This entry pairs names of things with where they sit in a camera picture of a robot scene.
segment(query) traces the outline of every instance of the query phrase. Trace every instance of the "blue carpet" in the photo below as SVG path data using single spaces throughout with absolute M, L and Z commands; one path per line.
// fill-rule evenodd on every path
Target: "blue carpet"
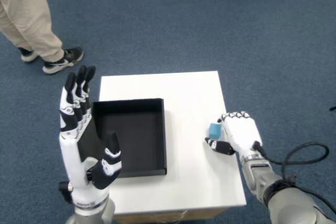
M 218 70 L 227 110 L 255 118 L 271 157 L 282 159 L 305 141 L 330 146 L 327 160 L 289 173 L 336 204 L 336 113 L 328 111 L 336 105 L 335 0 L 48 2 L 64 48 L 83 46 L 82 63 L 97 66 L 92 101 L 102 75 Z M 0 223 L 64 223 L 73 208 L 57 191 L 66 179 L 58 103 L 67 74 L 79 66 L 47 76 L 41 61 L 21 62 L 2 35 L 0 49 Z M 195 223 L 270 223 L 245 192 L 246 207 Z

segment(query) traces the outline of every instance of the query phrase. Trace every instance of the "metal robot arm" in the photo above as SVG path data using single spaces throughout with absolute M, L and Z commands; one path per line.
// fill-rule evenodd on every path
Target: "metal robot arm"
M 253 148 L 256 142 L 262 145 L 262 141 L 256 123 L 248 113 L 224 114 L 218 122 L 222 122 L 232 149 L 239 153 L 249 190 L 268 208 L 272 224 L 335 224 L 311 197 L 275 174 L 270 163 Z M 216 151 L 216 143 L 206 141 Z
M 85 66 L 70 73 L 60 100 L 59 143 L 69 181 L 59 190 L 75 206 L 67 224 L 111 224 L 115 209 L 108 186 L 120 174 L 121 152 L 115 132 L 97 135 L 88 88 L 94 73 Z

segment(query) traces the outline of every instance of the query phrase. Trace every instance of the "person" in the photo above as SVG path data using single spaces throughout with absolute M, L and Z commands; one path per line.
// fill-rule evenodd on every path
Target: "person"
M 47 74 L 71 67 L 84 56 L 79 47 L 62 49 L 51 30 L 47 0 L 0 0 L 0 31 L 21 51 L 22 61 L 40 56 Z

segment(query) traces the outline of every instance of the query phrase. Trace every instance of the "black cable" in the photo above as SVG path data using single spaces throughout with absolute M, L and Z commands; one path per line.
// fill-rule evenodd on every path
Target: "black cable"
M 317 146 L 321 146 L 325 149 L 325 153 L 321 156 L 321 157 L 318 157 L 318 158 L 315 158 L 315 159 L 311 159 L 311 160 L 307 160 L 307 161 L 289 161 L 289 159 L 298 151 L 300 151 L 301 149 L 303 148 L 306 148 L 308 146 L 314 146 L 314 145 L 317 145 Z M 319 143 L 319 142 L 308 142 L 308 143 L 304 143 L 304 144 L 301 144 L 297 147 L 295 147 L 292 151 L 290 151 L 285 159 L 283 160 L 283 162 L 279 162 L 279 161 L 275 161 L 275 160 L 272 160 L 271 158 L 269 158 L 264 150 L 264 148 L 260 145 L 259 142 L 255 141 L 254 144 L 253 144 L 253 149 L 257 150 L 258 152 L 260 152 L 260 154 L 265 158 L 267 159 L 269 162 L 271 163 L 274 163 L 274 164 L 277 164 L 277 165 L 281 165 L 281 175 L 282 175 L 282 180 L 285 182 L 285 183 L 288 183 L 291 187 L 295 187 L 295 188 L 298 188 L 300 189 L 301 191 L 304 191 L 305 193 L 307 194 L 311 194 L 311 195 L 314 195 L 315 197 L 319 198 L 320 200 L 322 200 L 333 212 L 334 214 L 336 214 L 336 208 L 332 205 L 332 203 L 330 203 L 326 198 L 324 198 L 322 195 L 318 194 L 318 193 L 315 193 L 314 191 L 312 190 L 309 190 L 309 189 L 306 189 L 306 188 L 303 188 L 303 187 L 300 187 L 300 186 L 297 186 L 295 184 L 295 179 L 296 177 L 294 176 L 290 176 L 289 178 L 286 177 L 286 166 L 287 165 L 308 165 L 308 164 L 313 164 L 313 163 L 317 163 L 319 161 L 322 161 L 324 160 L 330 153 L 329 151 L 329 148 L 327 145 L 323 144 L 323 143 Z

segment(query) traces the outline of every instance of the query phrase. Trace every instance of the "white shoe sole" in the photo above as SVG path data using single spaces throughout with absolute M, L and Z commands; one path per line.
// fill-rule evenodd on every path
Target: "white shoe sole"
M 84 56 L 84 52 L 82 52 L 81 56 L 76 61 L 70 62 L 63 66 L 56 66 L 54 68 L 46 68 L 45 66 L 43 66 L 42 70 L 44 73 L 47 73 L 47 74 L 57 73 L 58 71 L 61 71 L 62 69 L 76 65 L 77 62 L 83 58 L 83 56 Z
M 32 62 L 38 57 L 38 54 L 33 52 L 30 56 L 23 56 L 21 55 L 21 60 L 24 62 Z

